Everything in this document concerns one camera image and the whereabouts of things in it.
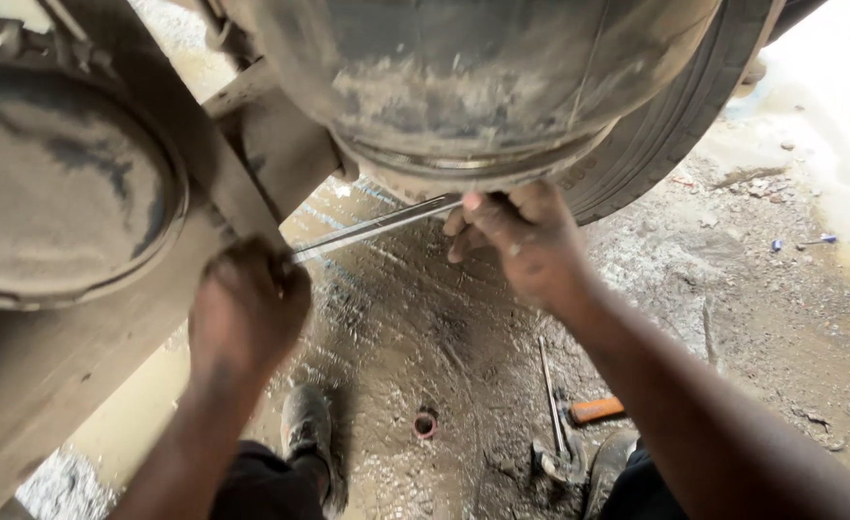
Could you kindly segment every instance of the brake drum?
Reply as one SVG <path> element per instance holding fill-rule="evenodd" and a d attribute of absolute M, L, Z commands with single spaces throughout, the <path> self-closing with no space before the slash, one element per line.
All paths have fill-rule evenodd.
<path fill-rule="evenodd" d="M 129 102 L 0 66 L 0 308 L 65 306 L 139 278 L 187 205 L 180 162 Z"/>

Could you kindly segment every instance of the black pants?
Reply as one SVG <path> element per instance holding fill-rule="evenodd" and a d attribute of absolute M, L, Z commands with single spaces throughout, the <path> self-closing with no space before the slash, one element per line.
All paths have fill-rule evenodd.
<path fill-rule="evenodd" d="M 605 502 L 602 520 L 685 519 L 650 454 L 630 455 Z M 322 520 L 319 495 L 309 480 L 263 445 L 243 441 L 213 502 L 211 520 Z"/>

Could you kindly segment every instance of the metal rod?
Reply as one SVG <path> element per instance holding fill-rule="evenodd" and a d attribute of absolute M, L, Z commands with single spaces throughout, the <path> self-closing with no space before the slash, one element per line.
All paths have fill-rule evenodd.
<path fill-rule="evenodd" d="M 405 226 L 409 222 L 425 219 L 460 206 L 460 194 L 447 194 L 429 199 L 415 206 L 405 207 L 377 219 L 361 222 L 343 230 L 329 233 L 309 245 L 298 247 L 294 251 L 293 262 L 299 264 L 329 253 L 354 242 L 379 235 L 385 231 Z"/>
<path fill-rule="evenodd" d="M 556 452 L 558 455 L 567 452 L 567 443 L 563 440 L 563 427 L 560 426 L 560 414 L 556 409 L 556 400 L 554 399 L 554 385 L 550 383 L 550 369 L 547 367 L 547 347 L 543 337 L 538 338 L 538 343 L 541 344 L 541 360 L 543 361 L 543 380 L 547 383 L 547 397 L 550 399 L 550 415 L 554 418 L 554 434 L 556 436 Z"/>

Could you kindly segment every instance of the mechanic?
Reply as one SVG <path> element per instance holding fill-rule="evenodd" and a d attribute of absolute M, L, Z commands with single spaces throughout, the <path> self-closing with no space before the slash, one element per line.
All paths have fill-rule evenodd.
<path fill-rule="evenodd" d="M 641 442 L 619 432 L 604 443 L 587 518 L 850 518 L 850 471 L 606 289 L 553 184 L 463 203 L 445 226 L 456 236 L 450 259 L 494 246 L 517 294 L 566 325 L 639 429 Z M 344 483 L 318 390 L 287 396 L 282 458 L 237 441 L 309 312 L 309 275 L 280 265 L 252 241 L 205 269 L 189 320 L 188 385 L 111 518 L 337 514 Z"/>

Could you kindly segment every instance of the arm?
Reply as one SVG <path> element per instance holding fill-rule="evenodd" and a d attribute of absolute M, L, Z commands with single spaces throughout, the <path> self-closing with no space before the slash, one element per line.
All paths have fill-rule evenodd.
<path fill-rule="evenodd" d="M 252 241 L 205 270 L 188 319 L 188 386 L 111 520 L 210 514 L 239 433 L 309 312 L 306 271 L 273 278 L 269 265 L 267 250 Z"/>
<path fill-rule="evenodd" d="M 850 472 L 606 289 L 552 184 L 467 194 L 445 232 L 452 261 L 495 246 L 515 290 L 566 325 L 689 516 L 850 518 Z"/>

